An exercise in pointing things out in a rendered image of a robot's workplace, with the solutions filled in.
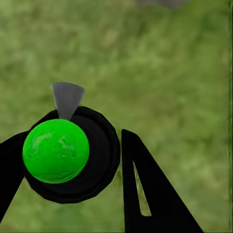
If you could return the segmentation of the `pesticide atomizer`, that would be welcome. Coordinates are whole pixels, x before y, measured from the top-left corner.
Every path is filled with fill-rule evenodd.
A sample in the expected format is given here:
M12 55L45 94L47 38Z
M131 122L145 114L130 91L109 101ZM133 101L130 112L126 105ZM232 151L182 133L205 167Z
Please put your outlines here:
M21 152L23 175L44 199L79 203L112 182L120 165L120 141L104 115L79 106L84 88L62 82L51 90L56 110L29 130Z

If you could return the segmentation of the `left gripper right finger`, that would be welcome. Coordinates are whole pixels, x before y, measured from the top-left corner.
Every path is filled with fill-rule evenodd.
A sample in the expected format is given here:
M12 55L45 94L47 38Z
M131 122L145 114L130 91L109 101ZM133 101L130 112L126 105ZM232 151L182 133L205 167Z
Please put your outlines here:
M122 129L121 144L125 233L203 233L140 137ZM133 162L152 216L140 212Z

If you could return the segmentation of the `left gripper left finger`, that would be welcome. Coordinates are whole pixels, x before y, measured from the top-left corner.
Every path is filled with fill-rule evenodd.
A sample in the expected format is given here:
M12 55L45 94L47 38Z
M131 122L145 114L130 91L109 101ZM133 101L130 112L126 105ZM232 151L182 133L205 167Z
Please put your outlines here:
M21 152L29 131L0 143L0 222L24 179Z

